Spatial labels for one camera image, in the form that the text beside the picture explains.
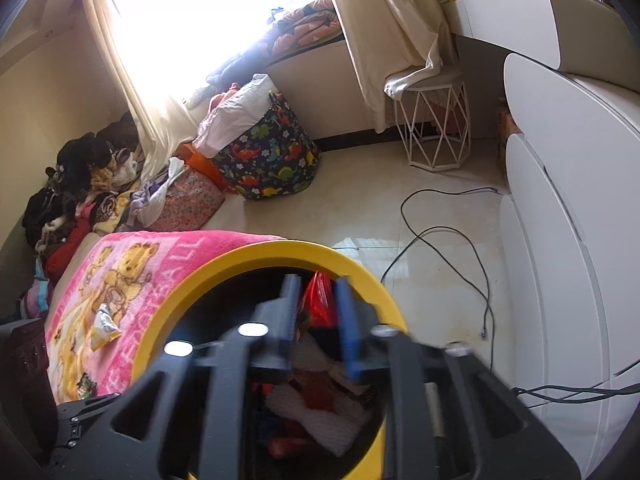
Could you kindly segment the orange bag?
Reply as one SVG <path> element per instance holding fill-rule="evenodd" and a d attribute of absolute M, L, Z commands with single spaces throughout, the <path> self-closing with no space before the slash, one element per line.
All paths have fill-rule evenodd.
<path fill-rule="evenodd" d="M 234 193 L 234 189 L 224 178 L 218 167 L 197 151 L 190 142 L 181 143 L 175 150 L 175 156 L 183 160 L 190 168 L 208 177 L 221 191 Z"/>

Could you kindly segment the white yellow snack bag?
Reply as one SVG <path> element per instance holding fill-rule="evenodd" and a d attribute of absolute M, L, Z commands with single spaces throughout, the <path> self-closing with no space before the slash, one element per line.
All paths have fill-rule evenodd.
<path fill-rule="evenodd" d="M 117 326 L 111 314 L 108 304 L 101 304 L 94 316 L 89 340 L 92 351 L 99 350 L 122 336 L 122 331 Z"/>

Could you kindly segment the red snack wrapper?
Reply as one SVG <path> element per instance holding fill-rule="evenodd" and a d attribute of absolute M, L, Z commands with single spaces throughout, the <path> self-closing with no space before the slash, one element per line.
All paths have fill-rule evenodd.
<path fill-rule="evenodd" d="M 335 328 L 337 310 L 332 280 L 324 272 L 316 272 L 308 283 L 297 313 L 298 325 L 303 328 Z"/>

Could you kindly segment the small green black wrapper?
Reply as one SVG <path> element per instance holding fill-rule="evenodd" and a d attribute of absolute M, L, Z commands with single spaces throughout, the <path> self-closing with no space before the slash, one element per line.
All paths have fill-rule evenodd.
<path fill-rule="evenodd" d="M 79 400 L 92 399 L 96 396 L 96 382 L 87 373 L 84 373 L 76 384 L 76 392 Z"/>

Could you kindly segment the floral pink cushion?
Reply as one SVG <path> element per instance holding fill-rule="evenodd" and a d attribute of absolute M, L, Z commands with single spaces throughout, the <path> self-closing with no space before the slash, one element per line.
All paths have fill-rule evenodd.
<path fill-rule="evenodd" d="M 155 232 L 196 231 L 224 202 L 224 193 L 204 174 L 187 169 L 168 186 L 162 211 L 148 226 Z"/>

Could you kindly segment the white bag in basket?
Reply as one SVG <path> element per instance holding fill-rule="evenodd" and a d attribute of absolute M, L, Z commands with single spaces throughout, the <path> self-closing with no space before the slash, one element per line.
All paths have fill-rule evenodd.
<path fill-rule="evenodd" d="M 215 107 L 198 125 L 194 148 L 207 158 L 254 127 L 271 106 L 271 93 L 278 89 L 267 74 L 256 74 L 235 94 Z"/>

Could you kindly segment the white foam net in bin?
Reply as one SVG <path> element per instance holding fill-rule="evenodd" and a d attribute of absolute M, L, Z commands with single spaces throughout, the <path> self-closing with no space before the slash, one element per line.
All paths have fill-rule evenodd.
<path fill-rule="evenodd" d="M 266 408 L 302 426 L 332 455 L 343 456 L 371 419 L 366 407 L 371 388 L 350 380 L 344 365 L 331 359 L 308 334 L 294 344 L 292 367 L 292 378 L 266 395 Z"/>

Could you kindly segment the pink bear fleece blanket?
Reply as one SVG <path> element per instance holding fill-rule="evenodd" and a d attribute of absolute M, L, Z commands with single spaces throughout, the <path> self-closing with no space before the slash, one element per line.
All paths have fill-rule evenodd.
<path fill-rule="evenodd" d="M 96 396 L 122 392 L 140 340 L 157 309 L 190 274 L 269 235 L 231 231 L 130 232 L 91 237 L 84 258 L 72 262 L 55 287 L 47 319 L 48 376 L 58 404 L 78 401 L 76 384 L 87 373 Z M 122 336 L 92 351 L 96 311 L 108 304 Z"/>

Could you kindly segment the pile of clothes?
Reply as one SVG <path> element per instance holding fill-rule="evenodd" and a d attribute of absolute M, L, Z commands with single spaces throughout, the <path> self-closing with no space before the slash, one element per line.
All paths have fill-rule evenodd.
<path fill-rule="evenodd" d="M 62 146 L 21 220 L 34 258 L 27 263 L 11 321 L 47 314 L 53 289 L 87 236 L 142 226 L 140 214 L 168 179 L 164 169 L 143 180 L 143 165 L 138 128 L 129 113 Z"/>

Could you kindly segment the cream curtain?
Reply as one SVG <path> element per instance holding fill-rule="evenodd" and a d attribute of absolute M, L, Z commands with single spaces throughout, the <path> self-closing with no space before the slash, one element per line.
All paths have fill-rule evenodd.
<path fill-rule="evenodd" d="M 152 1 L 82 0 L 94 42 L 137 126 L 145 181 L 196 133 L 176 87 L 178 67 L 170 55 L 175 35 L 163 30 L 174 22 L 143 10 Z"/>
<path fill-rule="evenodd" d="M 333 0 L 352 66 L 376 132 L 387 126 L 385 81 L 416 70 L 437 75 L 457 62 L 438 0 Z"/>

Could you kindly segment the orange patterned quilt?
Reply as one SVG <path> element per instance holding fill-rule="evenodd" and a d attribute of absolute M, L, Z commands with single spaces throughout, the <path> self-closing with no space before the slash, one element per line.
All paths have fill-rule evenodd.
<path fill-rule="evenodd" d="M 324 44 L 342 33 L 333 0 L 314 0 L 282 14 L 268 32 L 268 52 L 275 58 Z"/>

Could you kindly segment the dinosaur print laundry basket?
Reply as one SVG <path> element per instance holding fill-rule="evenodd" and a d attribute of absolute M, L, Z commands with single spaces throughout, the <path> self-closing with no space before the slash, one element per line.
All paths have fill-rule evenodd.
<path fill-rule="evenodd" d="M 246 200 L 292 195 L 309 188 L 321 152 L 280 92 L 252 128 L 229 143 L 213 164 L 233 191 Z"/>

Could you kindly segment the cream curtain left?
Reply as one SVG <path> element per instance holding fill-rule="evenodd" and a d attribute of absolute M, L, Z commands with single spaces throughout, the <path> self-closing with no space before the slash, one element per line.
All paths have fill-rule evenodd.
<path fill-rule="evenodd" d="M 145 181 L 196 133 L 176 87 L 178 67 L 170 55 L 175 35 L 163 30 L 174 22 L 143 10 L 152 1 L 82 0 L 94 42 L 137 126 Z"/>

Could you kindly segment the blue clothing on sill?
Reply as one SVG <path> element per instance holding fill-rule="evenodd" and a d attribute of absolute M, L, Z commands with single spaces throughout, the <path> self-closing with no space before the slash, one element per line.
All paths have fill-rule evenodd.
<path fill-rule="evenodd" d="M 213 73 L 205 77 L 205 81 L 217 89 L 227 89 L 234 82 L 246 84 L 271 61 L 269 47 L 266 44 L 255 44 L 254 47 L 223 62 Z"/>

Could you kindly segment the cream curtain right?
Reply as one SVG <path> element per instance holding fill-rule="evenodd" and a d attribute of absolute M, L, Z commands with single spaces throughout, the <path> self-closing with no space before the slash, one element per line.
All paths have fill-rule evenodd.
<path fill-rule="evenodd" d="M 437 75 L 457 62 L 438 0 L 333 0 L 352 66 L 376 132 L 387 126 L 385 81 L 416 70 Z"/>

